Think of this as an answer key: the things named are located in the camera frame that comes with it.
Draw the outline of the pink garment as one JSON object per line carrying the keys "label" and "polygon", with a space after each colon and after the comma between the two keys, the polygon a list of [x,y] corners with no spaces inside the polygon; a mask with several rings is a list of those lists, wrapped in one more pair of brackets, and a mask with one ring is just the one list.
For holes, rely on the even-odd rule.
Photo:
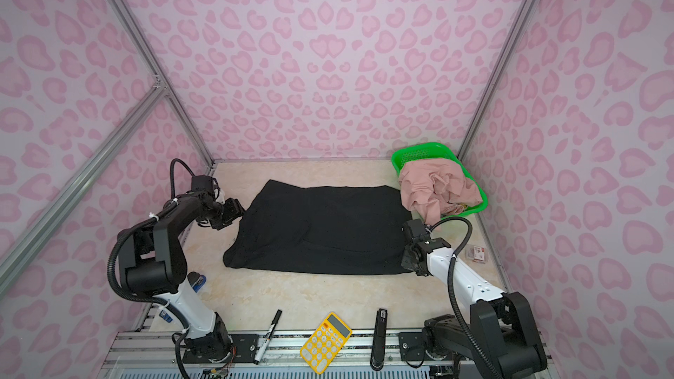
{"label": "pink garment", "polygon": [[429,225],[484,203],[477,184],[449,159],[409,161],[398,182],[403,207],[417,212]]}

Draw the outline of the black shirt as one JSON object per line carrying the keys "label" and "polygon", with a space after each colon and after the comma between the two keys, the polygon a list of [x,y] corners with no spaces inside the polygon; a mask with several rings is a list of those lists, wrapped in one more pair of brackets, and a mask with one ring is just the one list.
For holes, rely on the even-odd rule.
{"label": "black shirt", "polygon": [[390,186],[301,188],[269,180],[223,254],[228,268],[398,275],[412,214]]}

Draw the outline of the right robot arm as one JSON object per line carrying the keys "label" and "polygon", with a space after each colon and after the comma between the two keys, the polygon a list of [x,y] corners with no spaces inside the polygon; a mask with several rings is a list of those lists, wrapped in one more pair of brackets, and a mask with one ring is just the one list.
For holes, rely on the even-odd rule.
{"label": "right robot arm", "polygon": [[528,300],[490,285],[442,241],[408,246],[402,266],[448,286],[451,314],[424,322],[419,333],[398,335],[401,360],[413,368],[451,359],[457,371],[472,361],[484,378],[528,378],[548,368],[548,358]]}

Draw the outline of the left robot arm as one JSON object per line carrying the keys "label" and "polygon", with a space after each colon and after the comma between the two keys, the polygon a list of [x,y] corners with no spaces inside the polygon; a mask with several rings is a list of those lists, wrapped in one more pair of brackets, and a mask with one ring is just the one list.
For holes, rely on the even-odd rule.
{"label": "left robot arm", "polygon": [[201,361],[229,361],[234,346],[221,316],[205,305],[188,281],[180,237],[193,223],[219,231],[244,212],[234,198],[219,202],[208,191],[182,194],[120,232],[107,263],[108,283],[114,293],[168,312],[180,326],[177,348]]}

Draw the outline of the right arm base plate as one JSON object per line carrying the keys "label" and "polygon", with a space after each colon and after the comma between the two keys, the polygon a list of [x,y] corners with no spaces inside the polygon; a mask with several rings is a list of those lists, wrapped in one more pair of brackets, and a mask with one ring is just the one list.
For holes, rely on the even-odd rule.
{"label": "right arm base plate", "polygon": [[452,361],[456,356],[472,358],[467,340],[451,340],[429,329],[398,333],[398,348],[403,361],[418,364],[422,361]]}

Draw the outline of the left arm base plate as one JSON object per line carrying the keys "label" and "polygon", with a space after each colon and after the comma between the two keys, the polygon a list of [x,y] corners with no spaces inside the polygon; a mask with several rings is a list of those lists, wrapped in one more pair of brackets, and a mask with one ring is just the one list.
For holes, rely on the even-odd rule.
{"label": "left arm base plate", "polygon": [[205,356],[185,350],[182,361],[186,364],[227,364],[253,363],[258,349],[259,335],[254,333],[236,333],[230,336],[233,355],[220,361],[211,361]]}

